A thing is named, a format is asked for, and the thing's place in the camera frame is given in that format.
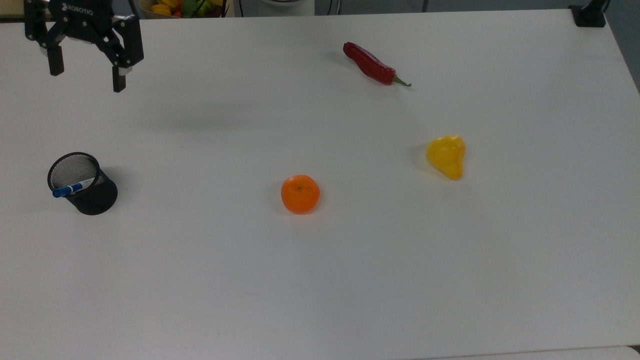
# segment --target fruit bowl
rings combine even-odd
[[[234,16],[234,3],[232,0],[195,0],[203,1],[203,5],[199,6],[199,13],[196,14],[193,18],[199,17],[233,17]],[[147,19],[190,19],[183,18],[174,15],[170,15],[175,13],[173,6],[171,6],[171,11],[166,11],[163,13],[159,13],[157,10],[154,11],[154,7],[157,5],[165,5],[176,2],[176,0],[139,0],[138,4],[142,9],[142,12],[145,14]],[[224,4],[226,10],[223,12],[222,5]]]

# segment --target table surface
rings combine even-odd
[[[148,20],[111,91],[0,32],[0,359],[413,359],[640,343],[640,97],[568,10]],[[412,88],[365,77],[360,44]],[[465,175],[426,162],[458,133]],[[96,217],[47,171],[94,155]],[[323,196],[288,213],[280,184]]]
[[[441,357],[442,360],[460,360],[458,357]],[[480,355],[465,360],[640,360],[640,354],[628,347],[583,348],[517,354]]]

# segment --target black mesh pen holder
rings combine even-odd
[[[118,198],[116,184],[104,174],[93,156],[83,152],[72,152],[58,159],[49,170],[47,182],[52,192],[83,184],[82,190],[64,198],[86,215],[107,211]]]

